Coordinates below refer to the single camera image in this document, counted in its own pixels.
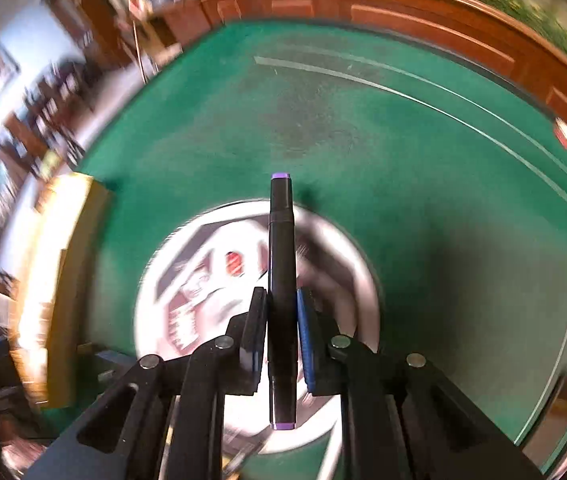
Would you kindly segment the black marker purple cap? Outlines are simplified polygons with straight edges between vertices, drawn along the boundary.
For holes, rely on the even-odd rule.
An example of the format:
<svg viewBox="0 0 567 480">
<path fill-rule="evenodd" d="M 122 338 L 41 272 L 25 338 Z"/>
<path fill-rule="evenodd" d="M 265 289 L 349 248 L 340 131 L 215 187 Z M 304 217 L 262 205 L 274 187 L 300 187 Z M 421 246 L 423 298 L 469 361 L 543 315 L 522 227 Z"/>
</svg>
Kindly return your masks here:
<svg viewBox="0 0 567 480">
<path fill-rule="evenodd" d="M 297 423 L 297 268 L 292 180 L 270 179 L 267 312 L 270 426 L 292 430 Z"/>
</svg>

